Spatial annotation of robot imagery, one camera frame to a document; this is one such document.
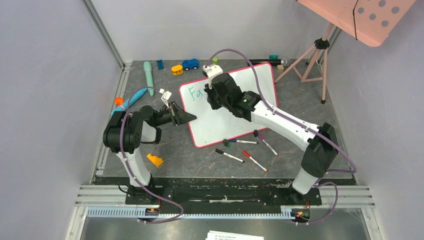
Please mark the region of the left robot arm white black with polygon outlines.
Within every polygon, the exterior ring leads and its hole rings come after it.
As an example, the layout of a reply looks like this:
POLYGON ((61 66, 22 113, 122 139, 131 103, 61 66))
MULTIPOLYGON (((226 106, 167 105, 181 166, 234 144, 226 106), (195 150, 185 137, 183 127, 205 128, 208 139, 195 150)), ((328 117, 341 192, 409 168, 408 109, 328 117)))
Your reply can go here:
POLYGON ((113 113, 103 133, 103 144, 119 157, 125 168, 129 178, 128 196, 139 197, 145 204, 151 204, 157 198, 157 190, 150 186, 152 175, 145 166, 140 145, 158 144, 162 125, 180 126, 196 119, 197 116, 186 112, 174 101, 161 110, 145 105, 133 113, 113 113))

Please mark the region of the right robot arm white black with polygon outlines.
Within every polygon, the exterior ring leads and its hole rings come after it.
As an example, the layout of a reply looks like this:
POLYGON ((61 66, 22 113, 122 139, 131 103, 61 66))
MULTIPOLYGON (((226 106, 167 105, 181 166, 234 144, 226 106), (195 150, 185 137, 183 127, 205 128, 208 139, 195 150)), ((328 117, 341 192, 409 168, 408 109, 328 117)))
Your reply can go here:
POLYGON ((302 122, 284 113, 258 93, 242 91, 229 73, 221 73, 209 80, 204 91, 213 110, 225 108, 236 118, 269 128, 304 152, 301 169, 288 196, 295 204, 306 201, 310 189, 324 176, 339 153, 334 127, 328 123, 319 126, 302 122))

